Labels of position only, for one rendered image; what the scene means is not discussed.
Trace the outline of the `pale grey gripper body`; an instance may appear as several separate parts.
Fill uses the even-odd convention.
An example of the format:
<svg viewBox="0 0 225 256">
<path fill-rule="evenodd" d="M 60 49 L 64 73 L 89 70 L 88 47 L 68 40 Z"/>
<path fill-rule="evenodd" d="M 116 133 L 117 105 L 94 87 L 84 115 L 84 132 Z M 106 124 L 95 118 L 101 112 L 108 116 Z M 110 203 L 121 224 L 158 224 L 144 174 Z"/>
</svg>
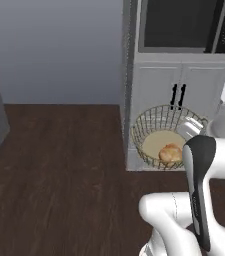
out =
<svg viewBox="0 0 225 256">
<path fill-rule="evenodd" d="M 197 135 L 204 135 L 205 133 L 205 123 L 202 120 L 196 120 L 193 117 L 185 117 L 178 126 L 178 134 L 186 141 Z"/>
</svg>

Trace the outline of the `round brown bread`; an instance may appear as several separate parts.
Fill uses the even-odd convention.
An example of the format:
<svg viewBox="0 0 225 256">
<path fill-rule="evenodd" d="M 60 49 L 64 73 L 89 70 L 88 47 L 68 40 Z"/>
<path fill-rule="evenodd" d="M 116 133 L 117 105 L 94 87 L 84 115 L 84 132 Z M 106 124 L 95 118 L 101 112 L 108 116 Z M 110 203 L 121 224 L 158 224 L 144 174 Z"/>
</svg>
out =
<svg viewBox="0 0 225 256">
<path fill-rule="evenodd" d="M 182 150 L 174 143 L 167 144 L 159 151 L 159 159 L 165 163 L 182 160 Z"/>
</svg>

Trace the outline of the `white cabinet door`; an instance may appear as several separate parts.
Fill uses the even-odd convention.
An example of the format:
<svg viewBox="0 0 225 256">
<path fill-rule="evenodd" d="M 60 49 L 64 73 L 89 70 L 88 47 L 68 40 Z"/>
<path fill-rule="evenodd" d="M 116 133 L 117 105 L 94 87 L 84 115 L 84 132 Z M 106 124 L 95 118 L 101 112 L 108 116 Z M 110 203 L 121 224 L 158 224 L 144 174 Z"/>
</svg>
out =
<svg viewBox="0 0 225 256">
<path fill-rule="evenodd" d="M 186 63 L 182 83 L 186 85 L 183 106 L 211 120 L 225 84 L 225 63 Z"/>
<path fill-rule="evenodd" d="M 179 83 L 181 64 L 171 62 L 143 62 L 134 67 L 130 124 L 145 110 L 169 105 L 173 86 Z"/>
</svg>

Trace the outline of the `tall white cabinet unit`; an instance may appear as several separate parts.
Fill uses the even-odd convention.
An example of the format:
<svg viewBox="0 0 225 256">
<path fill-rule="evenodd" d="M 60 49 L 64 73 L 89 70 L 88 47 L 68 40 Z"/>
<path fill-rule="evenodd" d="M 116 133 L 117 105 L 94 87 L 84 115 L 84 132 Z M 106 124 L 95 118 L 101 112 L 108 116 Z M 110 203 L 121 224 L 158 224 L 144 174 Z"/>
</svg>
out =
<svg viewBox="0 0 225 256">
<path fill-rule="evenodd" d="M 143 62 L 171 62 L 181 64 L 181 76 L 177 84 L 174 106 L 178 106 L 181 95 L 183 65 L 186 63 L 225 63 L 225 54 L 193 53 L 140 53 L 138 51 L 140 10 L 142 0 L 124 0 L 123 7 L 123 102 L 120 106 L 125 164 L 128 171 L 169 171 L 147 170 L 133 144 L 130 114 L 134 67 Z"/>
</svg>

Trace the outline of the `black built-in oven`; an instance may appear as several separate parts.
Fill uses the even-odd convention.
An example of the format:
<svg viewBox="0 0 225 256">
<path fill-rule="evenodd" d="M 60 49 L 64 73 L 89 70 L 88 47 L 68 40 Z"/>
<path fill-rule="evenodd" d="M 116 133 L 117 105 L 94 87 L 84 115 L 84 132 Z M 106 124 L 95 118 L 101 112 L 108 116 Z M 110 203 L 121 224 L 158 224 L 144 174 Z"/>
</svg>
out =
<svg viewBox="0 0 225 256">
<path fill-rule="evenodd" d="M 225 0 L 142 0 L 138 51 L 225 54 Z"/>
</svg>

